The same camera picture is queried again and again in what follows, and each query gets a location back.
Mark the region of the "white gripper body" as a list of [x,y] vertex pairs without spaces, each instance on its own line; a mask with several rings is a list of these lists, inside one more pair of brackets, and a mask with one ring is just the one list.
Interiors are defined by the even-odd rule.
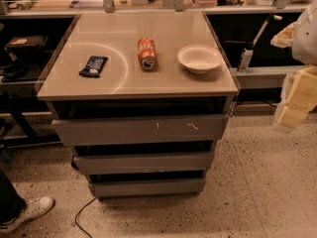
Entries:
[[270,44],[281,49],[291,48],[293,46],[294,28],[295,22],[289,24],[270,40]]

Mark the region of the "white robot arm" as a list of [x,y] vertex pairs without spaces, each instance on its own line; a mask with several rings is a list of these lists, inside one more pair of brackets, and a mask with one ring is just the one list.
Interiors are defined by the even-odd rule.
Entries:
[[278,48],[291,48],[292,57],[304,64],[299,72],[286,75],[274,113],[274,130],[290,133],[317,106],[317,0],[312,0],[298,19],[270,43]]

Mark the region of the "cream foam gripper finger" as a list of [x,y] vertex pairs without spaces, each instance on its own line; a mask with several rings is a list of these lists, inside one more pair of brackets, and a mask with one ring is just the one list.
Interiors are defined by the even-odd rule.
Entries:
[[280,97],[272,126],[279,133],[290,133],[317,106],[317,66],[288,73]]

